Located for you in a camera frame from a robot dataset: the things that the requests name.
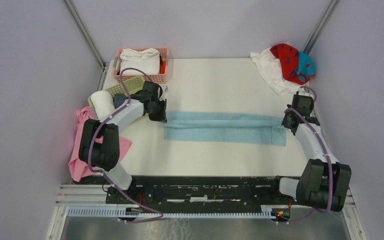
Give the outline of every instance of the pink cloth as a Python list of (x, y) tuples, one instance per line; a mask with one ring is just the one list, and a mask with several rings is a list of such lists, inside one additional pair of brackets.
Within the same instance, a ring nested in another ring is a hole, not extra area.
[[(77, 133), (75, 134), (73, 152), (71, 154), (68, 167), (70, 168), (71, 177), (74, 181), (78, 182), (80, 179), (82, 179), (82, 177), (87, 177), (94, 174), (89, 170), (88, 164), (79, 159), (79, 148), (80, 141), (82, 139), (83, 125), (85, 124), (86, 120), (94, 119), (94, 114), (92, 113), (90, 106), (87, 106), (82, 110), (78, 110), (76, 114), (78, 118)], [(102, 143), (102, 138), (96, 139), (96, 142)], [(132, 145), (132, 142), (122, 137), (119, 138), (119, 142), (120, 158), (118, 160), (121, 161)]]

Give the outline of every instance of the wall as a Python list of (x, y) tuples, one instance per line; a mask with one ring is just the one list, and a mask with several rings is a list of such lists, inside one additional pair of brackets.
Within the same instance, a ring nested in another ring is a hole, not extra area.
[(328, 0), (74, 0), (105, 61), (121, 47), (174, 58), (248, 58), (280, 42), (302, 49)]
[(0, 0), (0, 240), (44, 239), (99, 70), (60, 0)]
[(342, 1), (311, 57), (327, 142), (351, 166), (368, 237), (384, 239), (384, 1)]

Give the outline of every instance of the blue fabric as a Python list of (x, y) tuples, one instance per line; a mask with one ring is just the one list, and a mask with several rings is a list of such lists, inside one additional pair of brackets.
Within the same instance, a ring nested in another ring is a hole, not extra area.
[(286, 145), (282, 117), (247, 113), (166, 112), (165, 140)]
[(299, 80), (303, 83), (305, 83), (307, 79), (310, 79), (311, 75), (316, 74), (316, 66), (311, 58), (303, 52), (299, 52), (298, 69), (296, 70), (296, 74), (305, 75), (305, 77), (302, 75), (298, 76)]

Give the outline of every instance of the gray floor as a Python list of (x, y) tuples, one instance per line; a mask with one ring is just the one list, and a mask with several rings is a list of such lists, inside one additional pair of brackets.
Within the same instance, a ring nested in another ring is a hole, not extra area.
[[(301, 218), (308, 209), (293, 209)], [(349, 240), (342, 213), (316, 213), (290, 225), (267, 219), (163, 219), (123, 224), (109, 217), (69, 217), (63, 240)]]

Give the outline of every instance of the white cloth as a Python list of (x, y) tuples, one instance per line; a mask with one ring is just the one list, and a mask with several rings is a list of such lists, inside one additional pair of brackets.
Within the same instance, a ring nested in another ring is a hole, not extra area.
[[(135, 68), (148, 75), (160, 73), (160, 52), (155, 48), (143, 51), (126, 48), (121, 51), (120, 58), (120, 71), (125, 68)], [(126, 70), (123, 75), (142, 75), (142, 73), (135, 70)]]
[(257, 66), (262, 79), (278, 95), (295, 93), (301, 85), (284, 79), (282, 66), (279, 58), (276, 58), (270, 51), (270, 47), (261, 53), (251, 52), (252, 62)]
[(95, 108), (96, 116), (100, 119), (116, 110), (113, 103), (113, 96), (105, 90), (96, 91), (90, 96), (90, 100)]

